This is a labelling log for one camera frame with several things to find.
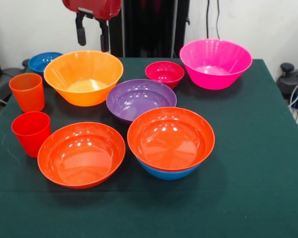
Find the magenta bowl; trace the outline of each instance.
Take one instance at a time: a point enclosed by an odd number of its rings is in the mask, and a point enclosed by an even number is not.
[[[180,58],[191,80],[212,90],[232,85],[253,62],[245,48],[219,39],[192,41],[182,47]]]

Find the orange cup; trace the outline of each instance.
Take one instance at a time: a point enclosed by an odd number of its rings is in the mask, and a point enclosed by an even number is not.
[[[44,108],[44,91],[40,75],[20,74],[10,80],[9,87],[23,112],[38,112]]]

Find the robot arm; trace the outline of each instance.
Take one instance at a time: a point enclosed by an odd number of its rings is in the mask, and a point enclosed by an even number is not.
[[[118,15],[122,0],[63,0],[63,4],[69,10],[76,12],[76,31],[78,43],[86,45],[85,29],[83,27],[84,17],[96,19],[102,30],[100,36],[101,50],[109,51],[109,31],[107,21]]]

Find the cup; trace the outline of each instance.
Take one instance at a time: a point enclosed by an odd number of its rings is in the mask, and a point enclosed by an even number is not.
[[[38,112],[44,108],[44,91],[40,75],[19,74],[10,80],[9,87],[23,112]]]
[[[51,134],[50,117],[42,112],[29,112],[18,116],[11,129],[26,154],[37,158],[39,149]]]

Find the purple bowl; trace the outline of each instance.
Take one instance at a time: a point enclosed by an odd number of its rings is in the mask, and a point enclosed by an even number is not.
[[[149,79],[133,79],[117,84],[106,100],[109,111],[121,121],[131,124],[151,109],[175,107],[177,97],[168,86]]]

